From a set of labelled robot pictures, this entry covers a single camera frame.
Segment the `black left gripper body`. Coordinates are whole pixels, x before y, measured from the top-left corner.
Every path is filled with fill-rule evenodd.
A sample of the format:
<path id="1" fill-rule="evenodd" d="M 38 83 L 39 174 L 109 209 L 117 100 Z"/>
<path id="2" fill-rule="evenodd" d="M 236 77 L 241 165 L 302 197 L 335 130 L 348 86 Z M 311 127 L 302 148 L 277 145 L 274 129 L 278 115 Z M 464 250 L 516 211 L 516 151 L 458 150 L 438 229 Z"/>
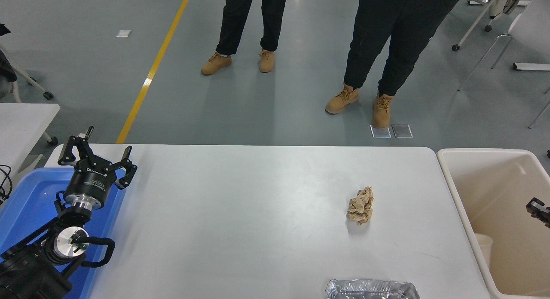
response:
<path id="1" fill-rule="evenodd" d="M 103 172 L 88 166 L 76 167 L 69 185 L 64 191 L 64 201 L 73 202 L 91 197 L 92 203 L 106 203 L 110 189 L 116 181 L 116 173 Z"/>

